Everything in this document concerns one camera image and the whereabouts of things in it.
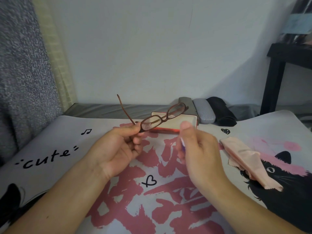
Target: brown eyeglasses frame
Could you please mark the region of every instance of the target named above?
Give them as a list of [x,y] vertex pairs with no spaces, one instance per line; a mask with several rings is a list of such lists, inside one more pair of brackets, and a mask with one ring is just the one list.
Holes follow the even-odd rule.
[[[119,99],[121,108],[123,109],[124,113],[125,113],[125,114],[127,115],[127,117],[130,119],[130,121],[132,122],[132,124],[135,125],[135,122],[131,119],[131,117],[129,116],[129,114],[128,114],[128,113],[126,112],[126,110],[124,109],[123,104],[122,104],[121,99],[120,99],[120,97],[119,97],[118,94],[117,94],[117,97],[118,97],[118,99]],[[175,105],[171,106],[171,107],[168,109],[166,115],[163,116],[163,117],[160,117],[159,115],[153,115],[153,116],[150,116],[150,117],[148,117],[148,118],[145,118],[145,119],[141,122],[141,129],[140,129],[140,132],[139,132],[139,133],[142,133],[142,132],[149,131],[149,130],[153,129],[153,128],[151,128],[151,129],[149,129],[149,130],[144,130],[144,129],[142,128],[142,123],[143,123],[144,121],[146,121],[146,120],[152,118],[152,117],[155,117],[155,116],[156,116],[156,117],[159,117],[159,119],[161,120],[161,123],[160,123],[159,125],[161,125],[163,122],[166,122],[166,121],[168,121],[168,120],[170,120],[170,119],[173,119],[173,118],[169,118],[169,111],[170,111],[172,108],[174,108],[174,107],[176,107],[176,106],[178,106],[178,105],[180,105],[180,104],[182,104],[182,105],[184,106],[184,111],[183,111],[181,114],[183,114],[185,111],[188,110],[188,106],[186,106],[184,103],[178,103],[178,104],[175,104]]]

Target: pink cloth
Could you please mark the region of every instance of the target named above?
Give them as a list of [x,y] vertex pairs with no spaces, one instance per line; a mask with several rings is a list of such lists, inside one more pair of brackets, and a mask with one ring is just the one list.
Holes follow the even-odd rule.
[[265,189],[277,189],[283,187],[277,181],[268,176],[261,160],[260,153],[252,151],[247,145],[236,137],[221,139],[225,151],[230,155],[229,165],[246,171],[251,180],[258,181]]

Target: black shelf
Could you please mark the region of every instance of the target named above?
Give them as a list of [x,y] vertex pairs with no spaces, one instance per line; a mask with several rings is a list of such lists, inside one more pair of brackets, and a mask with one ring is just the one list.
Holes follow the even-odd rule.
[[312,70],[312,46],[274,43],[267,54],[271,58],[260,115],[274,112],[286,63]]

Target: curtain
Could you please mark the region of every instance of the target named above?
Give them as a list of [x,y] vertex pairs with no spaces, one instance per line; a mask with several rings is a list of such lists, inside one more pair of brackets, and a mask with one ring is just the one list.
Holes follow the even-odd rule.
[[33,0],[63,112],[77,102],[75,87],[46,0]]
[[31,0],[0,0],[0,163],[62,110]]

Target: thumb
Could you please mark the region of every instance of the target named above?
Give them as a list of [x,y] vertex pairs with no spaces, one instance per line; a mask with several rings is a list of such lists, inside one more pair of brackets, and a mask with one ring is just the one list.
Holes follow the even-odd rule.
[[116,132],[122,137],[129,137],[129,136],[139,133],[140,129],[141,129],[140,123],[138,123],[130,127],[116,128]]
[[180,137],[185,143],[185,149],[197,149],[196,131],[193,125],[188,121],[183,121],[180,125]]

